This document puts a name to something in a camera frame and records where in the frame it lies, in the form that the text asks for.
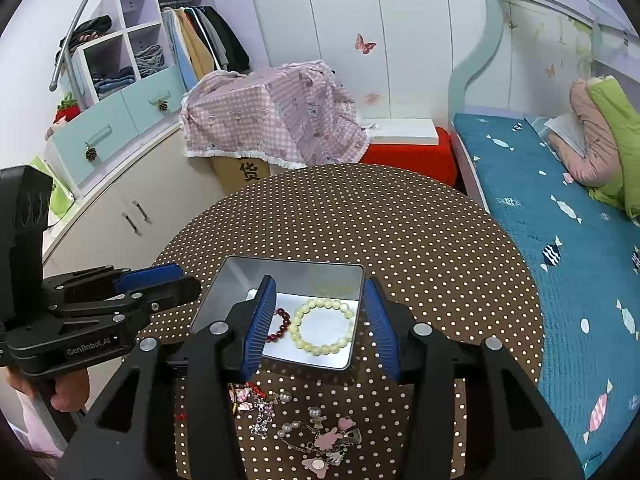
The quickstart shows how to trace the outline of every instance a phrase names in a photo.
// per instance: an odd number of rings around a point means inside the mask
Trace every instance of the blue bedsheet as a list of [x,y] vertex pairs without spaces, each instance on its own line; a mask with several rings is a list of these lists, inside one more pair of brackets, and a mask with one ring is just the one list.
[[455,126],[491,215],[538,286],[540,391],[580,459],[604,459],[640,404],[640,276],[632,261],[640,227],[578,183],[564,183],[564,166],[526,121],[458,114]]

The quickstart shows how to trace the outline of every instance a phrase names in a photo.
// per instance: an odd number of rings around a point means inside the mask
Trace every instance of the pale yellow bead bracelet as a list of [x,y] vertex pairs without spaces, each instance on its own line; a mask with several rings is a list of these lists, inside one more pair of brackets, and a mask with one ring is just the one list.
[[[305,314],[311,312],[313,308],[326,308],[327,310],[339,310],[344,314],[344,317],[349,321],[349,328],[344,337],[340,337],[335,343],[330,345],[315,346],[311,343],[304,341],[300,335],[300,325]],[[349,305],[341,302],[340,300],[323,300],[317,298],[315,300],[307,300],[300,308],[297,308],[294,312],[293,318],[291,318],[291,326],[289,327],[289,333],[297,348],[308,352],[313,356],[337,354],[342,348],[345,348],[351,341],[353,341],[353,331],[355,326],[355,313],[349,308]]]

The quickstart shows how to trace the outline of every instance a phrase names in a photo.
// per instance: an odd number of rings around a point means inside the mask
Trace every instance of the hanging clothes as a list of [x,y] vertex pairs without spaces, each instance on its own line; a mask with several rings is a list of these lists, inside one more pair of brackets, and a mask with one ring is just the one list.
[[180,28],[182,29],[182,36],[187,45],[189,51],[189,57],[191,58],[191,64],[193,70],[196,73],[198,80],[202,79],[209,72],[215,70],[213,56],[207,50],[207,47],[202,43],[202,40],[196,34],[196,31],[191,25],[191,22],[187,18],[183,9],[176,9],[175,15],[178,17]]
[[182,29],[180,28],[175,11],[173,9],[163,9],[162,21],[164,22],[164,27],[169,35],[171,50],[174,53],[174,59],[178,65],[178,70],[180,71],[184,87],[187,90],[191,90],[198,83],[198,78],[193,70],[187,44],[182,36]]
[[218,62],[216,51],[213,49],[213,46],[209,40],[209,35],[204,30],[199,17],[196,15],[194,10],[189,7],[186,7],[184,9],[184,13],[187,16],[187,19],[191,22],[191,25],[193,25],[193,30],[196,31],[196,34],[200,38],[200,41],[204,44],[204,46],[207,47],[207,50],[212,55],[216,70],[221,70],[222,68],[220,67],[220,63]]
[[226,58],[226,48],[222,43],[222,40],[220,40],[220,36],[218,35],[216,28],[213,25],[211,25],[211,22],[204,15],[204,12],[202,12],[199,8],[194,7],[193,10],[198,15],[200,21],[202,22],[202,25],[204,26],[205,31],[207,32],[209,41],[213,45],[213,48],[216,51],[216,55],[218,56],[220,67],[222,68],[222,70],[227,70],[229,60]]
[[235,70],[236,72],[248,72],[250,70],[249,56],[245,52],[244,48],[236,35],[228,26],[226,21],[220,16],[213,7],[206,6],[200,7],[200,10],[204,13],[207,19],[211,22],[211,25],[215,27],[220,40],[225,46],[226,57],[228,59],[228,69]]

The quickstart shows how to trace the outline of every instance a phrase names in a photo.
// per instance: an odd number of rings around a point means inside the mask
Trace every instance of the round table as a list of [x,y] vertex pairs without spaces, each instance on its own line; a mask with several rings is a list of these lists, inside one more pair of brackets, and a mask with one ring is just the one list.
[[[428,177],[369,164],[287,171],[213,205],[169,243],[156,264],[179,264],[206,291],[230,254],[360,263],[367,277],[377,276],[388,298],[409,305],[418,321],[464,342],[478,344],[495,335],[538,381],[542,316],[523,258],[481,207]],[[153,316],[140,337],[184,338],[198,304]],[[309,406],[322,408],[326,428],[348,415],[362,432],[362,443],[339,466],[331,466],[326,478],[393,478],[412,387],[397,386],[384,375],[368,323],[361,336],[354,356],[362,365],[353,386],[309,384],[266,370],[254,376],[265,392],[289,391],[294,400],[275,406],[276,427],[264,439],[250,433],[251,413],[238,415],[249,479],[316,480],[302,465],[308,457],[274,437],[284,422],[308,418]],[[452,477],[464,469],[464,398],[464,384],[456,381]],[[186,423],[176,425],[176,456],[178,473],[189,478]]]

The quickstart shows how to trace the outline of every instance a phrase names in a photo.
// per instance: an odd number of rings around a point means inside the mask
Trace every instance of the drawer handle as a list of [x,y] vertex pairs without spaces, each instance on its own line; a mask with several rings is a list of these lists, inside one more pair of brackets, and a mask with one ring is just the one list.
[[122,217],[129,222],[129,225],[131,226],[131,228],[133,229],[133,232],[135,232],[135,234],[139,235],[140,231],[138,231],[138,228],[136,227],[136,225],[133,223],[133,220],[131,218],[129,218],[129,215],[126,214],[125,212],[122,213]]
[[149,101],[150,105],[157,106],[158,110],[161,112],[165,112],[169,109],[168,99],[171,98],[171,92],[167,92],[166,94],[160,96],[158,99],[154,99]]
[[93,162],[96,158],[98,158],[98,150],[95,149],[93,144],[97,144],[104,137],[111,135],[113,133],[113,129],[110,124],[107,124],[104,128],[99,130],[96,134],[89,137],[84,145],[86,146],[86,151],[84,152],[84,158],[89,162]]
[[134,200],[132,204],[138,208],[138,211],[140,211],[140,214],[142,215],[142,218],[145,219],[145,222],[149,222],[149,217],[146,215],[145,210],[142,209],[140,202],[138,202],[137,200]]

